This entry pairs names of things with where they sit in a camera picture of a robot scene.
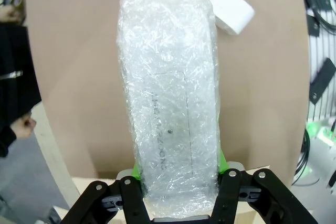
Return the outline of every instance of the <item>brown table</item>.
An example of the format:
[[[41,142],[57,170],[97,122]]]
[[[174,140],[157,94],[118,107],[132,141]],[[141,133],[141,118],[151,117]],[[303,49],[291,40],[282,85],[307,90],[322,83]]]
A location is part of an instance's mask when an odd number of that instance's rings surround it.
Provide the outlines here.
[[[271,165],[288,185],[307,116],[309,57],[303,0],[246,0],[256,15],[237,37],[218,31],[220,129],[230,161]],[[72,176],[133,165],[117,60],[119,0],[27,0],[46,112]]]

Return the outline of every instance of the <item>clear plastic wrap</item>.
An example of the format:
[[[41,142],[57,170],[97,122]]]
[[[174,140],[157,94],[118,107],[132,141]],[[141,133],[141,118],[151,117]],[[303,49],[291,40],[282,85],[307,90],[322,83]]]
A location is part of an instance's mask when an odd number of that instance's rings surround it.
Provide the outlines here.
[[[121,0],[119,60],[144,199],[156,217],[213,208],[219,159],[209,0]]]

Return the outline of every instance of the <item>person's hand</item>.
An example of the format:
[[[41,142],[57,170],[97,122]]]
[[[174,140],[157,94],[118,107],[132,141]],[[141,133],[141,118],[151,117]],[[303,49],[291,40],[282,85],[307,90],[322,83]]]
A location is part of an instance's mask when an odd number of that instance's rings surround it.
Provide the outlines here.
[[[0,7],[0,22],[20,22],[20,12],[13,5],[5,5]]]
[[[30,137],[30,135],[32,134],[33,129],[36,126],[36,121],[30,116],[31,112],[25,114],[11,124],[10,128],[15,133],[16,138],[26,138]]]

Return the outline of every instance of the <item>bolt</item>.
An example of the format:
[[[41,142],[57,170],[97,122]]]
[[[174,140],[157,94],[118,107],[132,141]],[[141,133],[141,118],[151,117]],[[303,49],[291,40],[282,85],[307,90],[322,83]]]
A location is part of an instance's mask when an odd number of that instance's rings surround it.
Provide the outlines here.
[[[264,172],[259,173],[259,178],[265,178],[265,177],[266,177],[266,173]]]
[[[236,175],[237,175],[237,173],[234,170],[232,170],[231,172],[229,172],[229,176],[230,177],[236,177]]]

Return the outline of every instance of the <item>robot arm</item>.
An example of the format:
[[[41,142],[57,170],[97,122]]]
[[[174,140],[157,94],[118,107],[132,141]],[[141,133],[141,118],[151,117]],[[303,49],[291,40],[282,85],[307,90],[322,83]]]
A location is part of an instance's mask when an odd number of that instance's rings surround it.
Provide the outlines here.
[[[269,169],[253,175],[229,169],[219,176],[219,193],[211,216],[189,220],[150,220],[139,181],[124,177],[108,186],[92,182],[61,224],[106,224],[123,210],[127,224],[234,224],[239,201],[246,201],[266,224],[317,224],[312,215]]]

